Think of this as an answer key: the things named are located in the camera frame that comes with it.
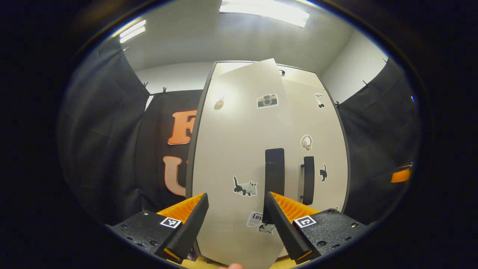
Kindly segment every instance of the white wall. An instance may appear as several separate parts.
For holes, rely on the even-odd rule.
[[[164,65],[137,71],[136,75],[142,83],[148,83],[146,89],[151,93],[176,90],[202,90],[206,83],[212,62],[182,63]],[[146,102],[146,110],[153,96]]]
[[[388,56],[359,31],[354,31],[344,50],[319,74],[322,83],[340,103],[359,91],[385,66]]]

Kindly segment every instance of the gray cat sticker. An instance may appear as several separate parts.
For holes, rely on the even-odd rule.
[[[259,228],[257,228],[257,231],[265,234],[274,235],[274,229],[274,224],[262,223]]]
[[[249,180],[248,183],[238,184],[238,179],[234,176],[234,192],[242,196],[256,196],[257,195],[257,183]]]

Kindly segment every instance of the orange letter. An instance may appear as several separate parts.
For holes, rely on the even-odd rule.
[[[186,196],[186,188],[178,184],[178,166],[183,162],[178,157],[164,156],[164,184],[168,190],[179,196]]]
[[[189,129],[189,132],[193,132],[194,120],[197,110],[176,112],[173,114],[174,126],[173,126],[173,135],[168,139],[168,144],[178,145],[178,144],[187,144],[191,141],[191,138],[186,135],[186,129]]]

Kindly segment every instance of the black curtain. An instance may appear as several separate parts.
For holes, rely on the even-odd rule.
[[[101,223],[141,210],[133,158],[148,97],[118,38],[93,50],[70,80],[57,123],[60,161],[71,189]]]
[[[391,183],[396,168],[409,164],[420,141],[416,98],[400,67],[391,59],[338,111],[350,154],[350,189],[344,211],[369,224],[393,206],[406,182]]]
[[[189,142],[169,144],[174,126],[181,126],[184,121],[196,117],[197,106],[202,90],[182,90],[155,94],[141,121],[136,147],[135,171],[141,189],[143,208],[159,211],[184,201],[185,197],[168,189],[164,178],[165,156],[180,159],[177,167],[176,182],[186,186],[186,167],[189,153]],[[182,121],[173,117],[175,113],[188,112],[191,115]],[[185,136],[191,136],[191,130],[180,129]]]

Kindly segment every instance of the wooden floor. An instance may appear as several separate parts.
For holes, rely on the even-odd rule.
[[[224,264],[216,263],[212,260],[209,260],[208,263],[208,259],[205,257],[198,257],[196,261],[184,260],[181,266],[189,269],[217,269],[218,267],[227,267]],[[289,269],[296,266],[293,260],[285,257],[278,259],[270,269]]]

